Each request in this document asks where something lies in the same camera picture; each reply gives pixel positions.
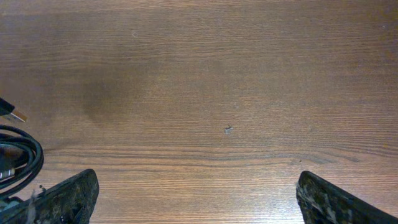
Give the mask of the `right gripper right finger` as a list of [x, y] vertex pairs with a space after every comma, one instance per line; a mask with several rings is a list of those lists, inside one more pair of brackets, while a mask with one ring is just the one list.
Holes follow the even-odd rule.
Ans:
[[396, 217], [307, 170], [300, 174], [296, 198], [305, 224], [397, 224]]

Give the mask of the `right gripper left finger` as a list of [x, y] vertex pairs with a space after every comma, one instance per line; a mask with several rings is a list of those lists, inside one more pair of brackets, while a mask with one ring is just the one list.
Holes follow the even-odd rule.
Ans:
[[96, 172], [86, 169], [28, 200], [1, 200], [1, 223], [89, 224], [99, 190]]

